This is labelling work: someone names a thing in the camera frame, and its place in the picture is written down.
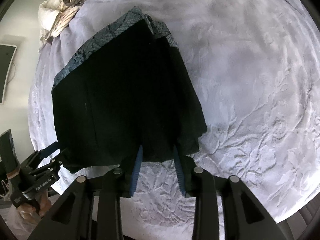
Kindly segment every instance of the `silver bolt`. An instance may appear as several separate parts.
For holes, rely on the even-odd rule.
[[[239,178],[238,178],[237,176],[231,176],[231,177],[230,177],[230,180],[231,180],[233,183],[239,182]]]
[[[121,168],[114,168],[113,169],[113,173],[114,174],[121,174],[122,173],[122,169]]]
[[[203,172],[203,169],[202,169],[201,167],[195,167],[195,168],[193,169],[193,171],[194,171],[195,173],[202,173],[202,172]]]
[[[85,176],[79,176],[79,177],[77,178],[77,182],[79,182],[79,183],[83,183],[83,182],[85,182],[85,180],[86,180],[86,177],[85,177]]]

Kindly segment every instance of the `black folded cloth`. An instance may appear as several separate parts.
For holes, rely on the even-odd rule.
[[[199,151],[207,131],[201,104],[176,47],[140,20],[71,71],[52,90],[60,149],[70,172],[114,165],[143,147],[143,161]]]

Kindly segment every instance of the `white bedspread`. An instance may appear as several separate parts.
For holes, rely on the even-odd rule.
[[[239,176],[276,222],[320,191],[319,31],[299,0],[89,0],[40,51],[30,93],[35,149],[56,140],[51,88],[56,73],[98,30],[130,8],[164,21],[180,47],[208,132],[198,165]],[[79,174],[54,185],[62,193]],[[122,199],[124,234],[191,239],[194,199],[178,190],[172,161],[143,163],[137,193]]]

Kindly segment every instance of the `gray patterned fabric trim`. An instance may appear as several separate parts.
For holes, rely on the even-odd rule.
[[[52,90],[62,79],[70,74],[71,71],[75,70],[84,61],[86,61],[92,53],[99,50],[113,38],[117,37],[142,19],[144,19],[148,24],[148,27],[155,39],[166,37],[171,47],[178,47],[164,22],[154,21],[149,15],[143,14],[140,8],[133,7],[118,20],[98,31],[77,50],[67,65],[55,76]]]

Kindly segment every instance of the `white wall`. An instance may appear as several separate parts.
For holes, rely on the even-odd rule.
[[[0,43],[17,45],[15,75],[0,105],[0,134],[11,128],[18,160],[33,153],[28,128],[28,96],[38,61],[39,4],[46,0],[15,0],[0,22]]]

